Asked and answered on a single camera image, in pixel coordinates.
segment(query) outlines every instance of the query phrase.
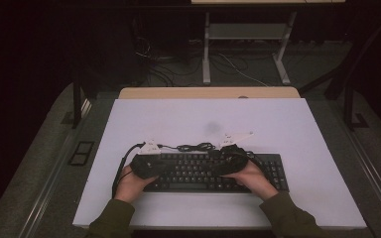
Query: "white table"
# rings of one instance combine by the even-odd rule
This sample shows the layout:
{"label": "white table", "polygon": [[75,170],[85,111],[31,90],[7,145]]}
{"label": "white table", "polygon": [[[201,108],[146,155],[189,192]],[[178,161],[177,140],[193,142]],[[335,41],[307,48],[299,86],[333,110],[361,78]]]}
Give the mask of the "white table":
{"label": "white table", "polygon": [[[319,226],[366,227],[302,98],[116,100],[73,224],[87,227],[101,213],[120,160],[131,146],[146,140],[170,146],[217,145],[225,133],[247,132],[254,136],[238,146],[281,154],[291,197]],[[131,227],[269,229],[259,203],[252,194],[147,192],[134,203]]]}

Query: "person's right hand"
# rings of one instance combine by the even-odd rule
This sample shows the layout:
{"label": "person's right hand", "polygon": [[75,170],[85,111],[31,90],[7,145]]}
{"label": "person's right hand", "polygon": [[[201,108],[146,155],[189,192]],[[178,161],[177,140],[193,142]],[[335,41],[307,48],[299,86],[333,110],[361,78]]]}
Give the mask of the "person's right hand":
{"label": "person's right hand", "polygon": [[245,185],[262,200],[266,200],[278,193],[278,191],[267,181],[262,171],[251,161],[238,173],[224,176],[236,179],[238,184]]}

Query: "gray floor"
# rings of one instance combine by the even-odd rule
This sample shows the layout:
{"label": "gray floor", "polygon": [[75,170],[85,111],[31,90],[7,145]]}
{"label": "gray floor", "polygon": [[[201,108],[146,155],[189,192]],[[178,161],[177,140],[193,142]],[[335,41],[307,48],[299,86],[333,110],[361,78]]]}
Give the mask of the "gray floor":
{"label": "gray floor", "polygon": [[[281,85],[270,57],[277,47],[276,44],[262,42],[243,50],[240,46],[213,45],[210,58],[211,86],[261,86],[258,81],[271,86]],[[283,62],[292,86],[301,87],[333,69],[344,59],[349,49],[350,44],[340,43],[325,43],[321,46],[289,45]],[[222,55],[251,78],[237,73]],[[197,86],[202,83],[200,58],[192,58],[186,63],[160,63],[155,69],[163,74],[149,76],[143,86],[166,86],[166,83]],[[325,88],[326,83],[313,89],[306,94],[306,99],[329,150],[370,227],[330,233],[334,237],[381,238],[381,198],[362,168],[361,153],[352,139],[359,142],[366,157],[381,176],[381,121],[364,98],[356,94],[354,112],[364,116],[369,128],[356,129],[354,133],[347,131],[341,122],[342,98],[337,101],[325,100],[322,96]],[[84,109],[84,119],[73,130],[70,129],[69,119],[66,119],[72,111],[71,87],[62,92],[0,201],[0,237],[84,236],[85,231],[73,227],[71,223],[117,94],[118,92],[100,93],[96,100],[91,101],[91,106]],[[84,167],[68,166],[66,162],[79,141],[95,142],[91,158]],[[256,236],[259,237],[252,233],[243,234],[243,237]],[[242,237],[242,234],[233,233],[223,237]]]}

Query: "keyboard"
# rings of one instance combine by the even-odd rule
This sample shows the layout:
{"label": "keyboard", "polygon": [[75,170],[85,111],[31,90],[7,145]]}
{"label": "keyboard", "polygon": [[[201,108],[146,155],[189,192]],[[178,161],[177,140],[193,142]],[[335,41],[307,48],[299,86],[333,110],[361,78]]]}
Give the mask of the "keyboard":
{"label": "keyboard", "polygon": [[[267,180],[277,190],[289,191],[284,167],[278,154],[248,154],[259,162]],[[144,191],[156,192],[250,192],[239,185],[234,178],[215,177],[209,165],[224,163],[224,158],[216,158],[201,153],[165,153],[160,159],[168,165],[155,181]]]}

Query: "olive green sleeve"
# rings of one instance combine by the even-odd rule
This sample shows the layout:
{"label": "olive green sleeve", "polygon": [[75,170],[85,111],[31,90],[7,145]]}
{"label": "olive green sleeve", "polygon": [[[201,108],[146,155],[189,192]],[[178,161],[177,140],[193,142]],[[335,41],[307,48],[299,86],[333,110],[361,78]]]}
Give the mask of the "olive green sleeve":
{"label": "olive green sleeve", "polygon": [[317,226],[315,218],[295,206],[287,192],[280,192],[260,205],[277,236],[330,237]]}
{"label": "olive green sleeve", "polygon": [[101,215],[89,224],[86,238],[129,238],[129,223],[135,208],[124,201],[111,199]]}

